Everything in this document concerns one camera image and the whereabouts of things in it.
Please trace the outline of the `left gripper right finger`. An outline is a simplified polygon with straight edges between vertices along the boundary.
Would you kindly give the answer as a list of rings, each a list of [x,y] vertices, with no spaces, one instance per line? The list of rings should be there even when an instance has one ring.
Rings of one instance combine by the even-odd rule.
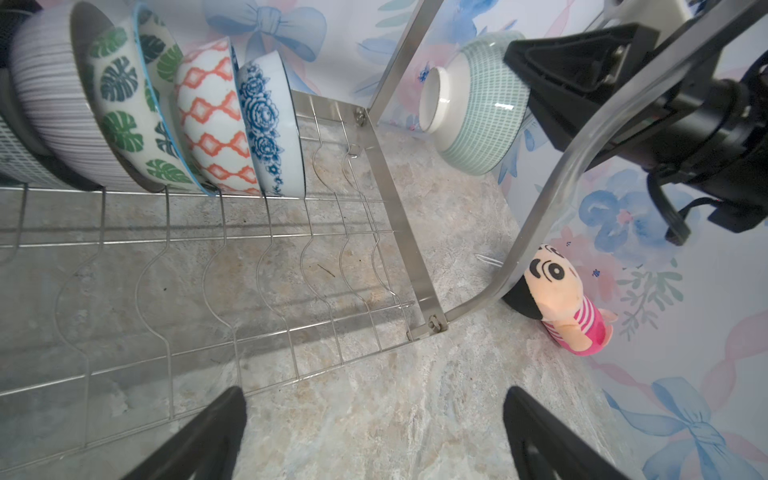
[[[534,397],[512,386],[503,405],[503,421],[521,479],[622,479],[624,474]]]

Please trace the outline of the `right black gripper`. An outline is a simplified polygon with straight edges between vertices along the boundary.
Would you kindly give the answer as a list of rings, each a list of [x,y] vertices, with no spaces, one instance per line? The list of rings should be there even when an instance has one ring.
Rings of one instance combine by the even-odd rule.
[[[732,28],[703,45],[699,63],[633,118],[592,164],[620,156],[648,174],[651,200],[671,234],[686,234],[691,209],[734,233],[767,217],[767,57],[740,81],[713,76]],[[590,118],[639,72],[659,32],[638,23],[564,37],[515,40],[504,63],[529,87],[528,107],[563,152]]]

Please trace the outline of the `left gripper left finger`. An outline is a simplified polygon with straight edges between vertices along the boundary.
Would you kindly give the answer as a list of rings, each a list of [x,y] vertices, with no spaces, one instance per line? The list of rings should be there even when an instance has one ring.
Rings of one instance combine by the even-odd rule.
[[[246,425],[244,392],[230,387],[125,477],[230,479]]]

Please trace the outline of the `pale green bowl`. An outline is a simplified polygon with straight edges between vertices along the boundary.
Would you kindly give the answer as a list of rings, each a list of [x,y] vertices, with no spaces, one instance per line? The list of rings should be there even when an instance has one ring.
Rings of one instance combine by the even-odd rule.
[[[505,157],[522,125],[529,87],[504,62],[518,31],[486,33],[467,42],[422,86],[419,127],[442,159],[472,176]]]

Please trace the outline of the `stainless steel dish rack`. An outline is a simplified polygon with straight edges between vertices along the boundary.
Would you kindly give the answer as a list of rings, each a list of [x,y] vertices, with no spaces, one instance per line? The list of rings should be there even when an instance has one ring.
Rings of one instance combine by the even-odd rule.
[[[699,207],[670,245],[643,171],[613,159],[548,236],[618,316],[602,353],[499,302],[413,342],[358,128],[321,109],[302,199],[2,191],[3,478],[120,478],[239,386],[239,479],[512,479],[513,385],[633,478],[766,476],[765,226]]]

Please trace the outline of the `blue white patterned bowl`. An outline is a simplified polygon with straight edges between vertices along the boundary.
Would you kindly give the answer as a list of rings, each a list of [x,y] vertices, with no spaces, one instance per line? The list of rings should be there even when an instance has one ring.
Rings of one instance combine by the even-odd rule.
[[[261,191],[303,198],[306,174],[287,73],[276,51],[244,63],[237,72],[246,138]]]

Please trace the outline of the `blue mesh pattern bowl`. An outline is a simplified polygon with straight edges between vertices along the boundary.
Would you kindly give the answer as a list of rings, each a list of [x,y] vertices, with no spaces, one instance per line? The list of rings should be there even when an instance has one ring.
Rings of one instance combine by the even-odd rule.
[[[195,165],[210,184],[224,193],[259,196],[237,72],[227,37],[186,54],[174,78],[179,122]]]

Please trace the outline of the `green leaf pattern bowl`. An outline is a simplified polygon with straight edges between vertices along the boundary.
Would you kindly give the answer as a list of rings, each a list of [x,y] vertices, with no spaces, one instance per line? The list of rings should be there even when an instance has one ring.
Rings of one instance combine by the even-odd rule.
[[[161,17],[139,2],[86,49],[92,107],[108,145],[147,181],[211,195],[183,139],[174,77],[183,54]]]

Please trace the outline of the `pink purple glass bowl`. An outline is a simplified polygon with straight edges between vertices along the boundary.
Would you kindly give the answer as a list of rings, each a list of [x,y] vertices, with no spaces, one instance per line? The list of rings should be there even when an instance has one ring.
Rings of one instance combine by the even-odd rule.
[[[27,119],[59,163],[99,187],[160,192],[108,145],[91,108],[93,80],[85,57],[112,26],[96,6],[78,1],[41,10],[10,44],[10,74]]]

